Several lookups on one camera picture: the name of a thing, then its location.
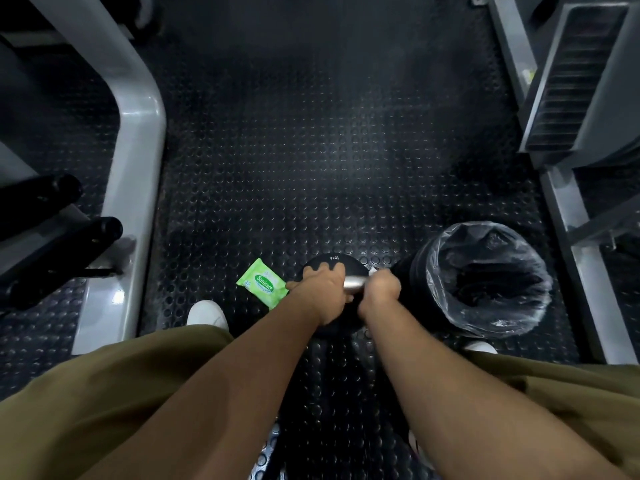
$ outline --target person's right hand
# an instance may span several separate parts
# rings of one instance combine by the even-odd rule
[[[358,315],[366,321],[375,307],[400,297],[400,280],[388,269],[379,269],[371,275],[364,288],[364,297],[358,307]]]

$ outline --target wet wipes pack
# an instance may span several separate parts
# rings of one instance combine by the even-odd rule
[[[256,295],[261,302],[269,307],[270,310],[280,302],[282,298],[289,292],[285,286],[285,282],[275,274],[269,267],[262,262],[262,259],[256,259],[249,269],[247,269],[237,285],[244,286],[247,290]]]

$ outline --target trash bin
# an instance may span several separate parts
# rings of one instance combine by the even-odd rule
[[[531,331],[551,301],[540,255],[516,231],[488,221],[455,224],[432,239],[413,257],[409,281],[449,323],[485,339]]]

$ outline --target pants leg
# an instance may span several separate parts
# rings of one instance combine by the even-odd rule
[[[54,367],[0,403],[0,472],[11,480],[78,478],[231,341],[220,328],[192,325]]]
[[[468,357],[555,414],[631,478],[640,479],[639,366],[570,366],[482,352]]]

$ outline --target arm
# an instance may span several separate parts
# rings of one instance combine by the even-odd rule
[[[359,312],[418,443],[447,480],[625,479],[580,436],[432,338],[381,270]]]
[[[343,284],[344,265],[306,268],[274,310],[204,364],[82,480],[246,479],[311,335],[351,298]]]

